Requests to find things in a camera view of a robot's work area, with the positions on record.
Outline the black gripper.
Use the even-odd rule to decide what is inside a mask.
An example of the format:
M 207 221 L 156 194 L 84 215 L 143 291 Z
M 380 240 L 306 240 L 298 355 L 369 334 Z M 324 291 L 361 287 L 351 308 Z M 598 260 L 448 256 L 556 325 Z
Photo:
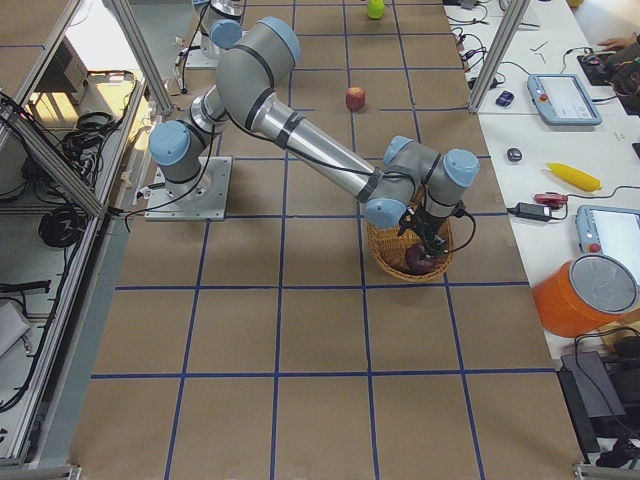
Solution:
M 426 211 L 423 204 L 407 209 L 399 220 L 398 237 L 407 231 L 414 231 L 425 247 L 425 253 L 433 259 L 446 254 L 448 240 L 440 234 L 446 217 L 436 217 Z

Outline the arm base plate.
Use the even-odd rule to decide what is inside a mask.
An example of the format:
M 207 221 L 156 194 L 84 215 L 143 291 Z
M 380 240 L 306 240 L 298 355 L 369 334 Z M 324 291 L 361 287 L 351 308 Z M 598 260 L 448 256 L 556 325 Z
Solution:
M 200 156 L 199 161 L 205 171 L 181 185 L 167 182 L 156 168 L 156 181 L 163 186 L 150 194 L 144 212 L 149 221 L 224 220 L 233 158 Z
M 193 45 L 184 54 L 185 66 L 188 69 L 216 69 L 222 50 L 206 40 Z

